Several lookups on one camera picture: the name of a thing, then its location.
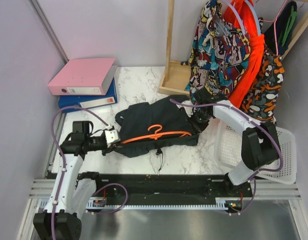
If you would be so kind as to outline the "camouflage print shorts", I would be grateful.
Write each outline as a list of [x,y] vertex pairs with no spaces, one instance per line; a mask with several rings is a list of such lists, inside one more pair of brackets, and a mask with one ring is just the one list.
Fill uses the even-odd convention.
[[265,45],[259,72],[245,95],[240,110],[261,122],[276,124],[274,109],[284,73],[282,57]]

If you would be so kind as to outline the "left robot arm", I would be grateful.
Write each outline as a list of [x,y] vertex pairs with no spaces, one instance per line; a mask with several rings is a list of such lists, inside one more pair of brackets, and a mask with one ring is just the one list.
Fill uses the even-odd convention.
[[79,170],[89,152],[106,153],[120,141],[119,132],[111,125],[100,136],[93,136],[91,121],[73,122],[72,132],[60,145],[62,161],[51,196],[33,224],[42,240],[78,240],[82,231],[82,215],[91,196],[103,192],[96,172],[87,172],[78,179]]

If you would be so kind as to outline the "white plastic basket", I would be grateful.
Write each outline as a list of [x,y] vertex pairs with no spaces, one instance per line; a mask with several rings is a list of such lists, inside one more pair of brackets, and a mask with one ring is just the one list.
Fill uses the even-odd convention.
[[[283,167],[280,171],[261,171],[257,176],[285,185],[296,181],[297,157],[294,135],[283,128],[276,128],[279,146],[283,157]],[[220,121],[214,147],[215,161],[228,168],[235,168],[241,161],[241,136],[226,123]]]

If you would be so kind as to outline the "green hanger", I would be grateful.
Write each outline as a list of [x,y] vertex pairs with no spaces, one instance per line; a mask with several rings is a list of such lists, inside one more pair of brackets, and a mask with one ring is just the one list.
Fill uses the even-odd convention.
[[290,14],[287,19],[286,27],[284,29],[283,35],[279,37],[279,43],[282,47],[285,46],[289,33],[292,30],[294,22],[297,17],[297,11],[294,10],[294,6],[290,8]]

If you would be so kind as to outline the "orange hanger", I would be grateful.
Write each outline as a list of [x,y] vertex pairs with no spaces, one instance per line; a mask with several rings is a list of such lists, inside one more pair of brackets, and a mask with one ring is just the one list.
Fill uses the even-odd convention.
[[192,133],[190,133],[188,131],[165,131],[165,132],[161,132],[161,130],[163,129],[163,126],[160,125],[160,124],[154,124],[154,125],[149,126],[147,128],[147,131],[149,132],[151,129],[156,129],[156,130],[152,134],[142,135],[142,136],[138,136],[138,137],[134,137],[134,138],[124,140],[124,141],[122,141],[122,144],[127,144],[127,143],[131,143],[131,142],[145,140],[145,139],[151,139],[151,140],[156,141],[163,136],[171,136],[171,135],[179,135],[179,137],[192,136]]

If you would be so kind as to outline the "dark navy shorts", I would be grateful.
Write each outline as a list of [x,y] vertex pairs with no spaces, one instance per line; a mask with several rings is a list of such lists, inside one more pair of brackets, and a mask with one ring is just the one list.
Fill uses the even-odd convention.
[[161,132],[168,131],[187,131],[192,133],[192,136],[179,137],[176,135],[166,135],[158,140],[145,139],[135,142],[122,144],[122,147],[115,152],[128,157],[134,158],[156,150],[157,156],[163,156],[162,148],[171,147],[174,145],[196,146],[198,144],[199,134],[196,133],[188,122],[186,112],[180,110],[176,104],[170,100],[174,99],[177,102],[189,100],[186,95],[171,95],[162,98],[152,104],[141,102],[130,105],[127,109],[118,112],[115,115],[115,121],[120,126],[119,134],[122,141],[131,138],[153,134],[155,128],[147,131],[151,125],[162,125]]

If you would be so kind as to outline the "light blue hanger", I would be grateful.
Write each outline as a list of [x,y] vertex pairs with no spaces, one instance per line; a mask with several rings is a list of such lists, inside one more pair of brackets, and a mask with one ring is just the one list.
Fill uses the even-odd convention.
[[255,11],[253,5],[248,0],[244,0],[244,2],[249,7],[249,9],[250,9],[250,11],[251,11],[251,13],[253,15],[254,22],[255,22],[255,25],[256,25],[257,35],[260,36],[262,33],[261,33],[261,29],[260,29],[260,25],[259,25],[259,20],[258,20],[256,11]]

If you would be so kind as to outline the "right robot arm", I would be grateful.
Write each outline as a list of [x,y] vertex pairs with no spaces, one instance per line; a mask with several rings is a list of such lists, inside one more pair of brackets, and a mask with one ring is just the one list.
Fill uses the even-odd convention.
[[220,119],[241,135],[241,161],[228,174],[223,191],[229,197],[241,191],[241,184],[261,171],[277,172],[283,167],[276,126],[261,122],[235,107],[222,96],[212,96],[201,89],[190,95],[193,115],[190,122],[199,132],[207,128],[211,118]]

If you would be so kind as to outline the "blue binder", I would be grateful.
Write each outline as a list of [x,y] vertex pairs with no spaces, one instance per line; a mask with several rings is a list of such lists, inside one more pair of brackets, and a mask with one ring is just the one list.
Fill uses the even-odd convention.
[[91,109],[118,102],[115,79],[113,78],[106,95],[62,95],[59,97],[59,108],[77,106]]

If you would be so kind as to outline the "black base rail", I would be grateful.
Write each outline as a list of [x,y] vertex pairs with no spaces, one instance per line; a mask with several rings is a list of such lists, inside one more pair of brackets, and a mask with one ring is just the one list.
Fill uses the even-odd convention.
[[204,174],[100,174],[84,172],[79,180],[96,182],[97,197],[110,205],[198,205],[214,204],[216,198],[247,199],[249,183],[231,186],[224,175]]

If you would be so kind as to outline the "lilac hanger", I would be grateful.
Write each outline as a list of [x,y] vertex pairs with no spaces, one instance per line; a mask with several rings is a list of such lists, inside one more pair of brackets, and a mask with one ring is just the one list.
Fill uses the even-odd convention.
[[230,14],[224,12],[224,14],[222,15],[224,19],[224,26],[226,27],[227,32],[229,34],[234,32],[240,32],[245,36],[247,34],[247,31],[240,16],[243,1],[233,0],[232,2],[228,2],[227,0],[220,0],[220,2],[227,5],[226,11],[231,11]]

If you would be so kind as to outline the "pink binder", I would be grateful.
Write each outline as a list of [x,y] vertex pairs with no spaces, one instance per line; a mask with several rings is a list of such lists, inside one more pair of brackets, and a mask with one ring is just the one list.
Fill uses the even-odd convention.
[[71,59],[48,83],[55,96],[103,96],[114,78],[114,57]]

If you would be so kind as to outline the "pink hanger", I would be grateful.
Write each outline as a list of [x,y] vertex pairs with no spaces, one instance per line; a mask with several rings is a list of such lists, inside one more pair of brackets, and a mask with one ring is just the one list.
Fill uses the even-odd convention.
[[276,22],[278,17],[280,16],[282,10],[284,9],[285,5],[287,4],[288,0],[284,0],[284,2],[282,3],[277,15],[275,16],[273,21],[269,21],[269,20],[264,20],[264,19],[259,19],[259,22],[263,22],[263,23],[273,23],[273,33],[274,33],[274,43],[275,43],[275,51],[276,51],[276,55],[279,55],[279,51],[278,51],[278,38],[277,38],[277,32],[276,32]]

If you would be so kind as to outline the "orange shorts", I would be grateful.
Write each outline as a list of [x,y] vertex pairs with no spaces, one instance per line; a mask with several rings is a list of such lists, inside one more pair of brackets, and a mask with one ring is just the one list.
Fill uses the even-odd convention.
[[[249,2],[254,7],[253,1],[249,0]],[[250,57],[248,66],[244,74],[238,81],[238,84],[235,87],[234,91],[229,96],[229,100],[237,108],[241,106],[244,97],[248,93],[253,81],[256,78],[258,71],[260,70],[260,65],[264,52],[264,35],[257,35],[253,15],[244,1],[240,16],[243,20],[243,24],[246,28],[247,33],[249,33]]]

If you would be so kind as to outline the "comic print shorts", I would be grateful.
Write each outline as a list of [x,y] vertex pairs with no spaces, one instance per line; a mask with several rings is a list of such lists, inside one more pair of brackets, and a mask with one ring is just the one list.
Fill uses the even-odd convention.
[[221,7],[220,1],[209,0],[202,8],[190,57],[185,62],[190,66],[185,89],[194,103],[199,92],[228,98],[248,67],[249,34],[242,19],[238,19],[238,27],[225,21]]

